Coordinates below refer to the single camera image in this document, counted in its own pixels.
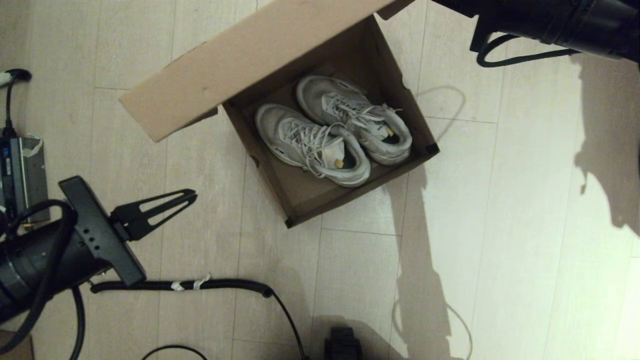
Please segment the white shoelace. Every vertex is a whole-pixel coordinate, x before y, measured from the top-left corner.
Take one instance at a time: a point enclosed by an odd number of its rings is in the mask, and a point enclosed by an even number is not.
[[[317,125],[302,124],[294,119],[289,119],[289,122],[289,130],[283,134],[282,140],[300,149],[300,152],[307,163],[307,166],[303,167],[305,170],[311,171],[311,173],[316,177],[324,177],[322,172],[319,172],[316,167],[312,166],[311,161],[314,160],[317,163],[323,164],[323,161],[320,158],[322,151],[333,145],[335,142],[344,141],[339,136],[336,136],[334,139],[330,139],[329,135],[331,135],[331,129],[335,125],[344,125],[335,123],[331,126],[320,127]]]
[[[329,107],[339,116],[345,123],[347,129],[354,131],[356,127],[369,129],[369,126],[380,126],[385,124],[385,118],[382,116],[372,115],[371,110],[392,110],[396,111],[386,104],[382,106],[372,105],[365,101],[348,101],[343,97],[336,95],[329,102]]]

